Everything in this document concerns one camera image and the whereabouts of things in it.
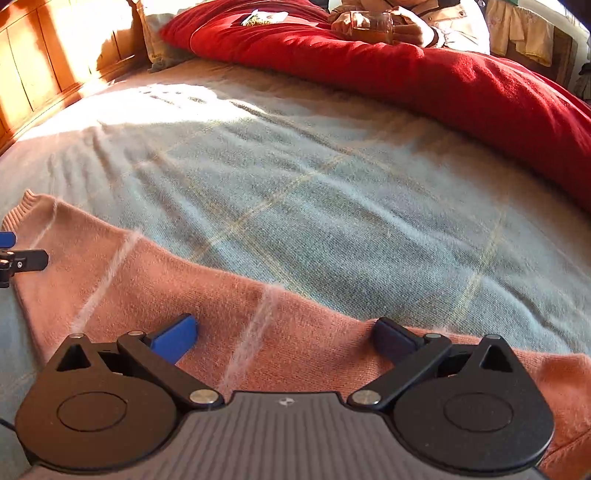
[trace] wooden headboard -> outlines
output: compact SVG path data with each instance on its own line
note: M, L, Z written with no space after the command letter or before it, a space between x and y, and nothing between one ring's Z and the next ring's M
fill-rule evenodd
M131 0L17 0L0 12L0 154L99 79L146 62Z

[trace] person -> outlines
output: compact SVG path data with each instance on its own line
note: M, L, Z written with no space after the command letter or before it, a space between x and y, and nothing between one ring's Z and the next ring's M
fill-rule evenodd
M347 32L348 12L356 10L390 12L396 42L490 54L488 27L475 0L343 0L328 17L332 30Z

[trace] beige jacket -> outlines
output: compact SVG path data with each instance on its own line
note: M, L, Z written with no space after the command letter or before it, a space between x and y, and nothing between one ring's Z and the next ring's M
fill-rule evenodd
M343 6L385 12L395 0L343 0ZM433 47L490 54L490 36L482 11L475 0L426 0L410 8L437 33Z

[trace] pillow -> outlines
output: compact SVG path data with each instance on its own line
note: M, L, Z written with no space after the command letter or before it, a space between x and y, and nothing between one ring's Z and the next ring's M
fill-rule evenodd
M134 0L144 30L148 58L152 62L150 73L174 67L195 55L167 44L158 31L174 17L195 5L212 0Z

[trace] light blue blanket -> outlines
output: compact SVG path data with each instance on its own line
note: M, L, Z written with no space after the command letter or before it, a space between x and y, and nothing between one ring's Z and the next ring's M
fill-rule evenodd
M489 149L378 102L192 60L33 129L0 179L3 215L29 188L358 319L591 353L587 216ZM12 290L0 327L12 420L35 375ZM26 463L12 434L0 442L12 480Z

